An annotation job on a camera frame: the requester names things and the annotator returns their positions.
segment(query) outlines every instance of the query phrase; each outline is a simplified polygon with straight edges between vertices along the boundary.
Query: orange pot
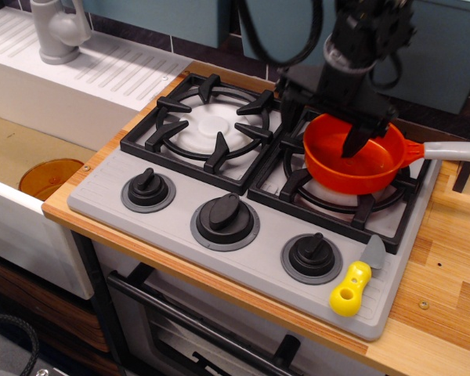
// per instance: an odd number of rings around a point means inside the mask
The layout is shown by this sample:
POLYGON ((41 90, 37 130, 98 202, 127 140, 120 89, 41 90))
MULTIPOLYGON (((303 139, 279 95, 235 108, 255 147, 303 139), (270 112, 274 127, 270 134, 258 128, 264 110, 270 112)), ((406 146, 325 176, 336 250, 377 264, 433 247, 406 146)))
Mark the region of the orange pot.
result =
POLYGON ((305 163, 312 177, 336 192, 368 194, 387 187, 397 172, 419 158, 470 161, 470 143, 415 143, 395 125, 370 139, 353 157, 342 158, 351 124, 323 114, 305 130, 305 163))

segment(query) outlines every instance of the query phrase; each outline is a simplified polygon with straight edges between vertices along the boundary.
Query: dark tile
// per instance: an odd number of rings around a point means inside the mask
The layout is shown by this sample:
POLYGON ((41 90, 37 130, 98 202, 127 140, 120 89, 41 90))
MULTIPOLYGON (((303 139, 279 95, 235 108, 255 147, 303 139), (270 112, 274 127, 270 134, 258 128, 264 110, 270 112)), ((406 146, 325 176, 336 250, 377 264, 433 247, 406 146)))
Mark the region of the dark tile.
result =
POLYGON ((401 99, 391 98, 390 102, 399 110, 399 118, 404 121, 424 125, 464 139, 470 138, 470 98, 459 114, 450 114, 401 99))
POLYGON ((240 20, 238 16, 237 2, 231 2, 230 8, 230 33, 240 35, 240 20))
POLYGON ((280 78, 280 74, 277 72, 277 68, 268 66, 268 81, 277 82, 280 78))
POLYGON ((438 129, 425 127, 424 125, 411 123, 410 121, 399 118, 395 119, 393 124, 404 134, 405 138, 416 141, 417 143, 463 141, 462 137, 457 137, 438 129))
POLYGON ((19 0, 3 0, 5 6, 10 6, 11 8, 21 9, 19 5, 19 0))
POLYGON ((171 51, 171 38, 166 34, 157 33, 156 31, 150 31, 142 27, 129 25, 95 14, 91 14, 91 20, 95 31, 141 43, 142 45, 149 45, 157 49, 171 51))
POLYGON ((174 53, 179 55, 214 64, 249 76, 266 78, 266 65, 261 61, 244 56, 242 39, 237 36, 230 35, 218 49, 188 42, 180 38, 172 38, 172 44, 174 53))
POLYGON ((21 7, 23 10, 26 10, 27 12, 31 12, 31 4, 30 0, 20 0, 21 2, 21 7))

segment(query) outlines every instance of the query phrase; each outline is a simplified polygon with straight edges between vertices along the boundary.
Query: wooden cabinet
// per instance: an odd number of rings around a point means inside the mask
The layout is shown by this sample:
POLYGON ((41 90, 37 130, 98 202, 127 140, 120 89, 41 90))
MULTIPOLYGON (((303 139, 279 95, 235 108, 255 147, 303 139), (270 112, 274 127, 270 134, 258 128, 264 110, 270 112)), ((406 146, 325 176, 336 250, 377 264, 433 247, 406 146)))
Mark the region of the wooden cabinet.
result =
POLYGON ((0 258, 0 304, 41 341, 98 374, 120 375, 91 303, 0 258))

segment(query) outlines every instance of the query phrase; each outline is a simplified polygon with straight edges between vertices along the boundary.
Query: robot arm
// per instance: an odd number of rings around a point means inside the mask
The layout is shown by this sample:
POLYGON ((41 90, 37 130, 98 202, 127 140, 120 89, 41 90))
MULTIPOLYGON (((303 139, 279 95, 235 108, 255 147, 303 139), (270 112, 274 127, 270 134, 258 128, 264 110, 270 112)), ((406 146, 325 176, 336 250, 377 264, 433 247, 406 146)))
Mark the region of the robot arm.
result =
MULTIPOLYGON (((292 65, 280 70, 277 91, 282 99, 284 126, 294 128, 304 106, 347 121, 352 130, 343 145, 343 157, 355 155, 369 138, 383 136, 397 111, 372 89, 366 77, 372 74, 376 62, 387 56, 401 75, 396 52, 409 45, 414 34, 410 24, 412 1, 337 0, 334 30, 324 44, 326 63, 322 67, 292 65)), ((321 2, 314 0, 314 12, 318 3, 321 8, 321 2)), ((252 44, 256 53, 263 49, 252 44)))

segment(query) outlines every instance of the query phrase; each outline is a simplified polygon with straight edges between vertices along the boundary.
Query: black cable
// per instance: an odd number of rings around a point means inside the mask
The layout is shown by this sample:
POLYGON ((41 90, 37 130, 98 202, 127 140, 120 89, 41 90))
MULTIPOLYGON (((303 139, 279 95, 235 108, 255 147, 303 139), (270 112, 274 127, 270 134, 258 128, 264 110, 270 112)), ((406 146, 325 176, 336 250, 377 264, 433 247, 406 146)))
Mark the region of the black cable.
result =
POLYGON ((395 67, 396 77, 389 82, 376 82, 374 81, 374 69, 369 71, 369 79, 371 80, 371 84, 379 90, 387 90, 393 89, 399 83, 400 78, 402 77, 402 61, 397 55, 397 52, 392 52, 390 55, 390 60, 392 61, 393 66, 395 67))
POLYGON ((319 41, 320 32, 322 30, 322 19, 324 17, 322 12, 322 1, 321 0, 312 0, 313 3, 313 18, 312 18, 312 28, 310 29, 310 34, 308 41, 306 41, 305 46, 302 51, 299 52, 296 56, 285 61, 277 61, 269 55, 269 53, 262 46, 261 41, 259 40, 258 34, 254 24, 252 23, 251 15, 249 14, 248 5, 245 0, 238 0, 238 7, 240 12, 240 18, 244 22, 244 26, 248 33, 248 39, 251 43, 252 48, 256 56, 263 60, 265 63, 274 65, 275 67, 289 67, 297 63, 301 63, 306 59, 310 53, 312 53, 317 42, 319 41))
POLYGON ((30 338, 31 341, 31 356, 24 368, 23 372, 21 372, 20 376, 28 376, 33 370, 34 364, 37 362, 38 353, 40 352, 40 345, 38 342, 37 333, 34 331, 33 327, 24 320, 21 320, 19 317, 10 316, 10 315, 2 315, 0 314, 0 324, 12 324, 19 328, 21 328, 30 338))

